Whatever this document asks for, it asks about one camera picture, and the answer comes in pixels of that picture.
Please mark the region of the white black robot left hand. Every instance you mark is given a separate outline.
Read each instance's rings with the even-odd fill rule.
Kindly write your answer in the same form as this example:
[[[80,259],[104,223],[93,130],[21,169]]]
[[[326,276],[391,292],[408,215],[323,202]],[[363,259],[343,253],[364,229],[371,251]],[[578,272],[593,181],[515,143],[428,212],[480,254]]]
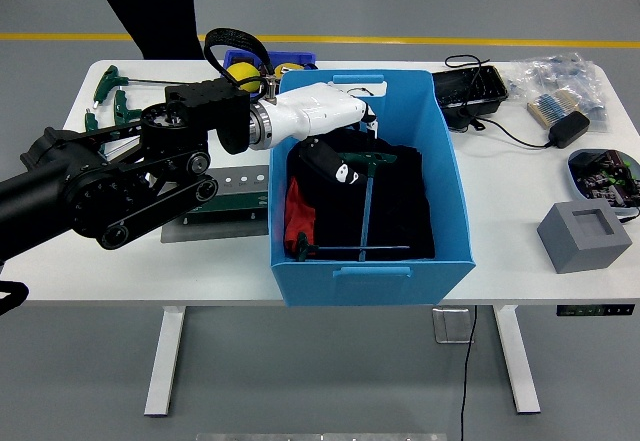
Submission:
[[[301,142],[303,160],[322,177],[354,185],[364,178],[320,137],[360,122],[372,134],[377,133],[377,116],[365,101],[333,85],[315,83],[279,94],[273,101],[254,103],[250,108],[249,146],[253,150],[272,149],[293,137]]]

